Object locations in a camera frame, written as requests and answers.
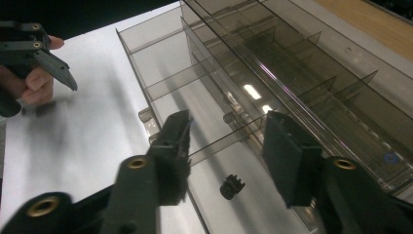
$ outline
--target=finger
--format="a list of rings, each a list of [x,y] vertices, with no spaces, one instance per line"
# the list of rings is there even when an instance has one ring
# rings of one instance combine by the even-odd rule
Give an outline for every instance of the finger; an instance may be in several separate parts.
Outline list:
[[[49,48],[51,50],[56,50],[62,46],[64,46],[64,41],[61,38],[55,37],[55,36],[49,36],[49,38],[52,40],[51,44],[49,45]]]
[[[23,101],[27,104],[40,104],[51,100],[53,96],[53,83],[54,80],[52,79],[36,91],[26,90],[21,96]]]
[[[25,83],[30,90],[36,91],[52,79],[52,75],[38,66],[27,75]]]
[[[53,90],[52,90],[48,95],[46,95],[46,96],[44,96],[43,98],[41,98],[41,99],[39,100],[39,102],[37,102],[36,104],[45,104],[45,103],[48,103],[48,102],[50,102],[50,101],[52,100],[52,98],[53,98]]]

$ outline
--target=wooden surface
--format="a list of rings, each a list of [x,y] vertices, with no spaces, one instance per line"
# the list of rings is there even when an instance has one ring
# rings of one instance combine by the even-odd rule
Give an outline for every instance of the wooden surface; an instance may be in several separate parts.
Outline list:
[[[362,0],[315,0],[376,41],[413,61],[413,25]]]

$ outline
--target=transparent compartment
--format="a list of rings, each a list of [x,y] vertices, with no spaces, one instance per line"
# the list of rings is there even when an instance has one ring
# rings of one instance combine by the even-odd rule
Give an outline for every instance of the transparent compartment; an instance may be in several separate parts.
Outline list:
[[[159,18],[179,18],[180,14],[178,8]],[[184,20],[175,21],[180,27],[174,25],[174,30],[160,28],[162,33],[154,33],[159,37],[132,40],[140,35],[141,28],[158,28],[160,19],[120,32],[158,127],[171,113],[189,109],[194,117],[191,152],[195,152],[264,114],[262,108],[251,103],[243,88],[250,84],[248,81],[254,82],[253,76],[238,73],[235,57],[221,66]],[[224,52],[216,52],[221,60],[228,59]],[[232,77],[238,77],[238,85]],[[261,98],[264,102],[271,99],[274,97]]]
[[[260,148],[264,122],[256,119],[191,155],[190,190],[208,233],[309,233],[263,170]],[[232,200],[220,193],[228,175],[245,183]],[[307,221],[317,223],[310,217]]]
[[[305,37],[262,3],[185,2],[119,35],[155,115],[148,123],[182,109],[195,119],[190,191],[209,231],[318,229],[312,208],[285,208],[260,158],[270,109],[293,117],[325,155],[358,159],[387,191],[411,181],[413,122],[372,89],[380,70],[355,72],[319,45],[322,33]],[[219,194],[230,174],[246,183],[233,201]]]
[[[322,33],[306,38],[257,1],[184,2],[270,89],[281,108],[319,139],[330,155],[357,159],[387,191],[412,181],[412,143],[408,142],[410,134],[403,129],[409,131],[413,120],[398,107],[397,101],[370,85],[380,70],[357,77],[353,67],[343,65],[319,47]],[[358,97],[352,97],[352,101],[339,97],[348,91],[357,92]],[[349,109],[363,124],[353,124],[346,111],[326,115],[310,105],[329,93],[334,94],[331,101],[335,109]],[[347,125],[355,130],[349,131]],[[363,128],[373,134],[358,136],[364,133]],[[388,162],[383,159],[389,157],[397,160],[397,166],[386,166]]]
[[[262,4],[306,37],[320,34],[317,46],[357,77],[378,71],[369,86],[413,117],[413,79],[393,65],[363,49],[293,1],[267,0]]]

